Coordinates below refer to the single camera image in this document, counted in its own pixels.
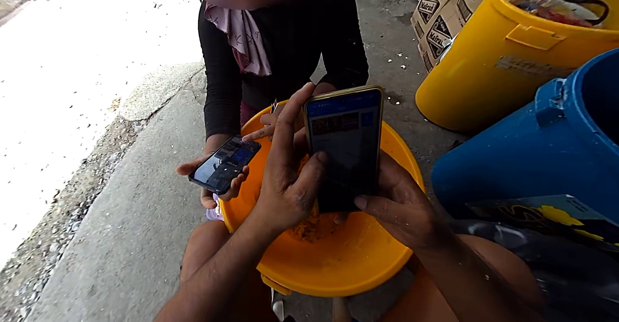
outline blue plastic bin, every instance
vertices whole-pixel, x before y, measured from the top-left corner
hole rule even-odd
[[[599,55],[535,100],[439,158],[432,184],[456,219],[465,205],[568,194],[619,223],[619,49]]]

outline yellow bucket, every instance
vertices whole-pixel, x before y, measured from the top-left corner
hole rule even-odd
[[[249,134],[263,125],[259,112],[241,130]],[[221,202],[223,218],[235,231],[250,214],[260,194],[264,164],[270,142],[259,140],[262,149],[250,163],[250,175],[239,196]],[[383,122],[381,148],[391,155],[423,187],[422,174],[402,138]],[[293,238],[288,231],[267,249],[258,264],[262,280],[283,294],[292,290],[319,297],[347,297],[381,285],[408,261],[412,251],[400,244],[376,220],[363,212],[353,212],[333,234],[313,243]]]
[[[536,17],[506,0],[484,0],[417,90],[417,107],[452,130],[491,126],[531,102],[542,84],[619,47],[619,0],[603,1],[610,14],[604,29],[595,29]]]

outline lap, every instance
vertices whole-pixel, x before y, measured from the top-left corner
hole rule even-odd
[[[537,281],[522,259],[487,239],[471,235],[458,235],[458,237],[501,274],[525,302],[533,307],[544,304]],[[381,321],[457,322],[458,319],[441,292],[434,285],[428,271],[423,266],[419,266],[411,287],[398,299]]]
[[[191,233],[182,257],[181,285],[212,258],[230,236],[225,223],[220,220],[198,226]],[[222,308],[221,320],[277,322],[270,302],[270,288],[262,283],[258,270],[251,270],[227,306]]]

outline phone screen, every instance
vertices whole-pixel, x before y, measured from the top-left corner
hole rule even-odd
[[[216,194],[226,193],[232,179],[241,173],[243,167],[250,163],[260,150],[259,143],[243,143],[241,140],[241,136],[232,136],[198,166],[197,170],[190,175],[190,180]]]
[[[318,192],[321,213],[359,210],[355,196],[374,192],[382,100],[376,88],[307,104],[311,151],[329,155]]]

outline patterned scarf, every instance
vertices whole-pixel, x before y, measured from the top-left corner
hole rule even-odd
[[[262,35],[247,10],[231,10],[206,3],[204,15],[217,29],[226,33],[241,73],[271,75]]]

